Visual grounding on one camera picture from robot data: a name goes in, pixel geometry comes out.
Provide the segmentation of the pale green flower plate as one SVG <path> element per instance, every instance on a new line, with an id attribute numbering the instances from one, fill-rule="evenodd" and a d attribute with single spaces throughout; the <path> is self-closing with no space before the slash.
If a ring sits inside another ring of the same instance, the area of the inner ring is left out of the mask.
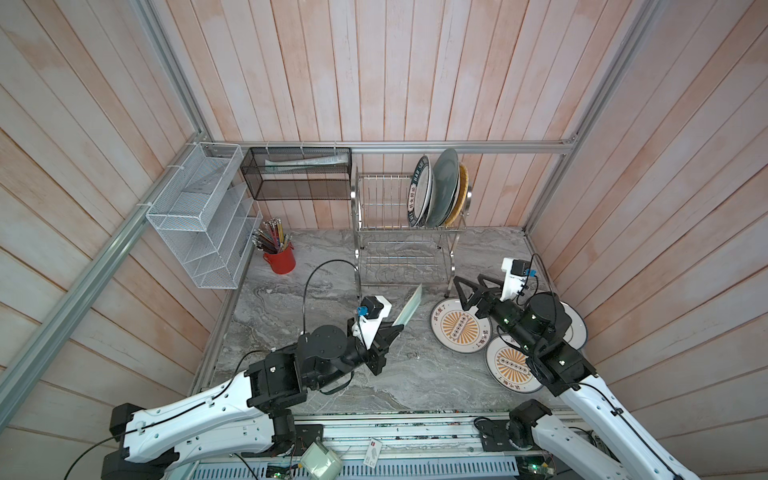
<path id="1" fill-rule="evenodd" d="M 421 305 L 422 301 L 422 293 L 423 293 L 423 286 L 419 285 L 410 299 L 406 302 L 405 306 L 401 310 L 400 314 L 398 315 L 397 319 L 393 323 L 394 326 L 406 326 L 413 315 L 416 313 L 417 309 Z"/>

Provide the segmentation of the cream floral plate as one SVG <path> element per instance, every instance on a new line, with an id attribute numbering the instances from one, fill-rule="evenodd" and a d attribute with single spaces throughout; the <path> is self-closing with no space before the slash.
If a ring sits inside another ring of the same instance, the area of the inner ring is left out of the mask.
<path id="1" fill-rule="evenodd" d="M 459 192 L 460 192 L 460 184 L 461 184 L 461 180 L 460 180 L 460 177 L 459 177 L 459 179 L 457 180 L 456 186 L 454 188 L 454 192 L 453 192 L 452 197 L 451 197 L 450 207 L 449 207 L 449 209 L 447 211 L 446 217 L 445 217 L 444 222 L 442 224 L 442 226 L 444 226 L 444 227 L 447 227 L 449 225 L 449 223 L 450 223 L 449 219 L 452 217 L 452 215 L 453 215 L 452 212 L 453 212 L 453 210 L 454 210 L 454 208 L 455 208 L 455 206 L 456 206 L 456 204 L 458 202 L 458 196 L 459 196 Z"/>

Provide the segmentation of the pale green glass plate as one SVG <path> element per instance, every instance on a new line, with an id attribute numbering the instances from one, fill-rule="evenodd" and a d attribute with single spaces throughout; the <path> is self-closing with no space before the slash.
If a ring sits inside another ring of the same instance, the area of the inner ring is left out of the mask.
<path id="1" fill-rule="evenodd" d="M 442 152 L 433 168 L 433 191 L 426 226 L 440 226 L 452 209 L 459 183 L 459 158 L 455 149 Z"/>

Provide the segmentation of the yellow woven round tray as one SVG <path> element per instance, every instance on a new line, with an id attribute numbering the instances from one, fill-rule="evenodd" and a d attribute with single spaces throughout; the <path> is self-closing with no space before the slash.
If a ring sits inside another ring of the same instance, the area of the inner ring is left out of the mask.
<path id="1" fill-rule="evenodd" d="M 458 196 L 458 202 L 453 210 L 453 215 L 449 219 L 449 225 L 453 225 L 457 219 L 460 217 L 462 210 L 464 209 L 464 204 L 466 202 L 466 197 L 469 191 L 469 174 L 466 166 L 463 163 L 459 164 L 459 177 L 461 180 L 460 184 L 460 192 Z"/>

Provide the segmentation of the green rimmed white plate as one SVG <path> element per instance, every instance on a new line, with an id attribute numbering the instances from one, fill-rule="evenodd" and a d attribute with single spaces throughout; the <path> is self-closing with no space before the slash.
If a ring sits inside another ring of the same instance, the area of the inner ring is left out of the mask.
<path id="1" fill-rule="evenodd" d="M 407 213 L 410 227 L 425 225 L 433 187 L 432 166 L 427 155 L 418 161 L 408 190 Z"/>

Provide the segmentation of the steel dish rack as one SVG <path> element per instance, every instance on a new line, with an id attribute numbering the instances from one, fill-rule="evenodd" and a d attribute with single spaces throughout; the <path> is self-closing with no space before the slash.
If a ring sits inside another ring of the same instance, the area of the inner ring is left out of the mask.
<path id="1" fill-rule="evenodd" d="M 364 287 L 438 288 L 450 296 L 456 274 L 455 250 L 466 229 L 472 190 L 460 215 L 435 228 L 408 225 L 407 174 L 360 173 L 351 190 L 354 253 Z"/>

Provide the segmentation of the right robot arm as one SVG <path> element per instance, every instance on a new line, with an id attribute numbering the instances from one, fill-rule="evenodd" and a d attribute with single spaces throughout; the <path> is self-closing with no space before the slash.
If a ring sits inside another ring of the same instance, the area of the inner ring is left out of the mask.
<path id="1" fill-rule="evenodd" d="M 536 400 L 509 414 L 507 436 L 517 448 L 538 447 L 562 460 L 584 479 L 694 479 L 613 395 L 595 367 L 565 341 L 571 319 L 553 292 L 519 305 L 502 281 L 481 275 L 456 277 L 464 310 L 491 319 L 514 340 L 533 377 L 575 411 L 608 447 L 603 452 L 572 432 Z"/>

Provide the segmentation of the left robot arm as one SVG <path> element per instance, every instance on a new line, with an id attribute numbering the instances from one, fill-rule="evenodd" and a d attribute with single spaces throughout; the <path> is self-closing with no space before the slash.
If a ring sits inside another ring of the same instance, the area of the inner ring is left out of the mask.
<path id="1" fill-rule="evenodd" d="M 225 453 L 284 453 L 298 442 L 292 406 L 311 390 L 365 365 L 380 374 L 404 327 L 379 325 L 370 344 L 351 328 L 323 325 L 268 353 L 222 384 L 172 404 L 115 407 L 109 430 L 117 451 L 105 456 L 104 479 L 160 479 L 171 469 Z"/>

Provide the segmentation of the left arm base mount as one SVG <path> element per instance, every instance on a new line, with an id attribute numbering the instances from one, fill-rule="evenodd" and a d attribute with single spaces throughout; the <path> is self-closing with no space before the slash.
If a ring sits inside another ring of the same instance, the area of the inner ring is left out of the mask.
<path id="1" fill-rule="evenodd" d="M 295 426 L 294 446 L 292 452 L 301 456 L 315 442 L 321 441 L 324 426 L 319 423 L 299 424 Z"/>

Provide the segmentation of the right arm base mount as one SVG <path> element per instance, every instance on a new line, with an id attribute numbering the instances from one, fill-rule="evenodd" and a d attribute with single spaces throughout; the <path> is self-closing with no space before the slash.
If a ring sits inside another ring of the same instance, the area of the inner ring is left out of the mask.
<path id="1" fill-rule="evenodd" d="M 473 420 L 473 426 L 485 452 L 529 451 L 535 446 L 530 426 L 515 418 L 492 420 L 481 416 Z"/>

